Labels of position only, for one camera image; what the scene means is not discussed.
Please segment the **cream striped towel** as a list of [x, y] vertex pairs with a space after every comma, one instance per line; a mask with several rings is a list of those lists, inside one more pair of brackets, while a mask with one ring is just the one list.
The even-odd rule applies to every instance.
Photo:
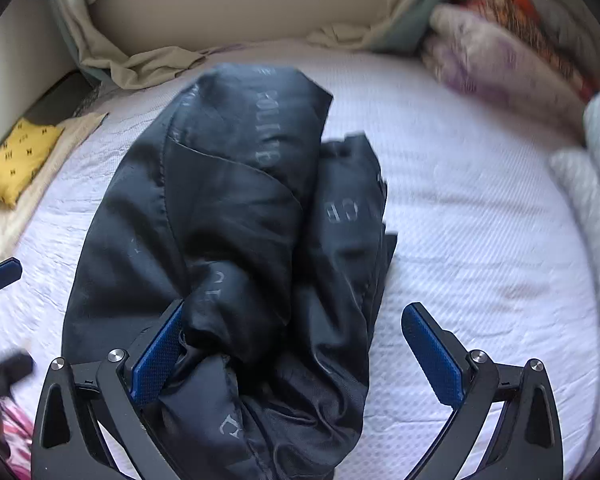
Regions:
[[0, 261], [15, 255], [16, 246], [38, 205], [70, 155], [102, 124], [104, 114], [88, 113], [57, 125], [64, 129], [53, 151], [14, 208], [0, 202]]

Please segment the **dark bed headboard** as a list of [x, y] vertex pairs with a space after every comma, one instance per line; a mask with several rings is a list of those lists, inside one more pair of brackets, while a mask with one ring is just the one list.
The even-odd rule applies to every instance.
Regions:
[[57, 125], [65, 119], [81, 115], [98, 86], [96, 79], [82, 70], [72, 70], [65, 74], [7, 124], [0, 134], [0, 146], [20, 118], [35, 125]]

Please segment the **orange leopard print fabric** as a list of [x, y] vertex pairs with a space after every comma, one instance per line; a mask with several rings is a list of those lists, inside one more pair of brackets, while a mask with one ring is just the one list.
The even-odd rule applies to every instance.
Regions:
[[571, 18], [543, 18], [532, 0], [463, 0], [462, 6], [500, 25], [530, 47], [588, 102], [598, 90], [595, 46]]

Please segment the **floral purple folded blanket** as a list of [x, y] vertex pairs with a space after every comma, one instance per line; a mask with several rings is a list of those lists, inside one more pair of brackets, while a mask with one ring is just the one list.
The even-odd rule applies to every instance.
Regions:
[[437, 81], [521, 115], [580, 134], [585, 102], [530, 47], [475, 12], [439, 4], [422, 62]]

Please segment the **black patterned jacket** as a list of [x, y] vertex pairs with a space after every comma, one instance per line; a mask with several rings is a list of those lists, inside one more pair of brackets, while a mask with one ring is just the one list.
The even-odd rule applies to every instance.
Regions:
[[174, 301], [178, 360], [147, 420], [192, 479], [328, 479], [362, 434], [396, 236], [366, 136], [324, 141], [332, 97], [291, 67], [220, 65], [124, 155], [76, 267], [73, 364]]

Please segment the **yellow patterned cushion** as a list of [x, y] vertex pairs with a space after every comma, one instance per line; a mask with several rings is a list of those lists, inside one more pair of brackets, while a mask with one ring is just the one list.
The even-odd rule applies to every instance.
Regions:
[[53, 151], [63, 128], [20, 118], [0, 146], [0, 202], [14, 208]]

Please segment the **white textured bed cover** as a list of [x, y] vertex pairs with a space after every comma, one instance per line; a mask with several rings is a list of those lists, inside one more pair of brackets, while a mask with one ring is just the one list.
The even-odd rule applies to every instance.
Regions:
[[[546, 368], [558, 407], [566, 474], [593, 429], [600, 332], [588, 252], [547, 165], [572, 137], [542, 122], [459, 96], [414, 58], [335, 52], [294, 41], [215, 53], [220, 63], [294, 66], [334, 100], [326, 138], [362, 131], [388, 183], [394, 253], [370, 352], [364, 432], [340, 479], [402, 479], [441, 429], [441, 405], [402, 336], [413, 301], [469, 349]], [[18, 282], [0, 291], [0, 357], [30, 353], [35, 374], [15, 390], [28, 414], [50, 361], [84, 237], [121, 157], [183, 87], [104, 89], [104, 121], [48, 187], [16, 255]]]

